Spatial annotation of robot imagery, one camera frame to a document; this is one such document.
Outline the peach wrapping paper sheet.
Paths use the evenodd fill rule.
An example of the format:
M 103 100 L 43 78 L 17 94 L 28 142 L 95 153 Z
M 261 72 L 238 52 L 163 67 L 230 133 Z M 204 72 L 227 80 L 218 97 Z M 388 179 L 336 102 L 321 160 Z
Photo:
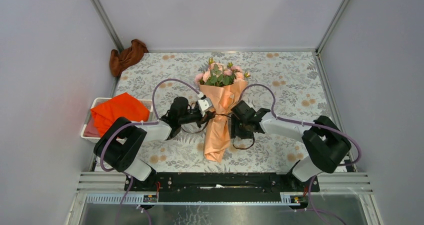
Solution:
M 203 154 L 207 160 L 220 163 L 225 150 L 230 146 L 229 118 L 231 109 L 240 100 L 248 82 L 238 81 L 223 87 L 201 85 L 200 91 L 210 98 L 215 117 L 206 127 Z

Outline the pink fake flower bunch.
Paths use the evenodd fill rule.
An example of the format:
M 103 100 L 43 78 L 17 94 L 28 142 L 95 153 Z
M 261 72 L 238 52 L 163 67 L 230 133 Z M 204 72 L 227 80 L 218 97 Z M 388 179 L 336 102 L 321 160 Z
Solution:
M 223 71 L 223 84 L 231 85 L 235 82 L 245 81 L 250 77 L 251 74 L 248 71 L 243 71 L 240 66 L 229 62 Z

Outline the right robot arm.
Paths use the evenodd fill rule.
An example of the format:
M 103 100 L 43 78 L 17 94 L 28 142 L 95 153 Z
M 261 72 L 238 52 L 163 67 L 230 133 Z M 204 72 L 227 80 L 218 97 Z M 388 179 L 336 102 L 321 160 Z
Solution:
M 254 110 L 245 101 L 240 101 L 231 112 L 243 132 L 274 134 L 304 144 L 308 155 L 291 168 L 286 178 L 293 191 L 301 190 L 315 175 L 332 174 L 352 147 L 327 116 L 321 115 L 313 122 L 299 121 L 279 117 L 267 108 Z

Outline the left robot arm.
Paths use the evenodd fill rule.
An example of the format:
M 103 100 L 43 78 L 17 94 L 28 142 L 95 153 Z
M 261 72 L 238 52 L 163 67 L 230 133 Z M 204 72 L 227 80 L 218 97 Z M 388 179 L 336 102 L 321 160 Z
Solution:
M 156 122 L 132 122 L 119 117 L 95 144 L 93 153 L 101 164 L 108 164 L 117 172 L 135 179 L 144 191 L 155 185 L 154 169 L 137 157 L 142 144 L 151 141 L 168 141 L 182 130 L 182 125 L 206 124 L 214 117 L 210 111 L 212 101 L 201 94 L 195 105 L 184 97 L 176 97 L 168 112 Z

